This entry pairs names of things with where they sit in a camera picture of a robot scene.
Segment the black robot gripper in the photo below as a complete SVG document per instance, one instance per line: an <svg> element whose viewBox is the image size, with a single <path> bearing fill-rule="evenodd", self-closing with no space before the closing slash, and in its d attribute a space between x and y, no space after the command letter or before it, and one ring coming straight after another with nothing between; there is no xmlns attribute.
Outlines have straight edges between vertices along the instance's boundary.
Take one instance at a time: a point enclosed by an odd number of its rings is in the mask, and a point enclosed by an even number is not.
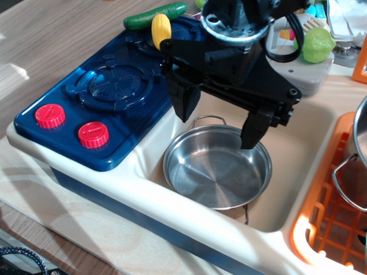
<svg viewBox="0 0 367 275"><path fill-rule="evenodd" d="M273 17L241 26L216 18L199 23L200 40L161 42L168 93L182 122L190 118L201 92L206 92L248 111L240 134L242 149L254 148L269 127L289 123L301 93L267 58L286 63L296 59L299 51L275 55L267 50L273 24Z"/></svg>

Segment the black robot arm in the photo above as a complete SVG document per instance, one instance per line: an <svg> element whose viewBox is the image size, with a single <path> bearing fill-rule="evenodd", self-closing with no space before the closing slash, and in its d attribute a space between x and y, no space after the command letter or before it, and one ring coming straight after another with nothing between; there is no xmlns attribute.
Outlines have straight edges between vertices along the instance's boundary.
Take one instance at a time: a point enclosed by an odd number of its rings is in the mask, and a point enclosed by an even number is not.
<svg viewBox="0 0 367 275"><path fill-rule="evenodd" d="M163 72L176 115L186 121L207 92L248 111L242 148L252 149L270 127L286 125L301 92L269 65L299 57L270 52L267 40L277 19L285 18L304 44L296 11L310 0L207 0L201 10L200 41L164 40Z"/></svg>

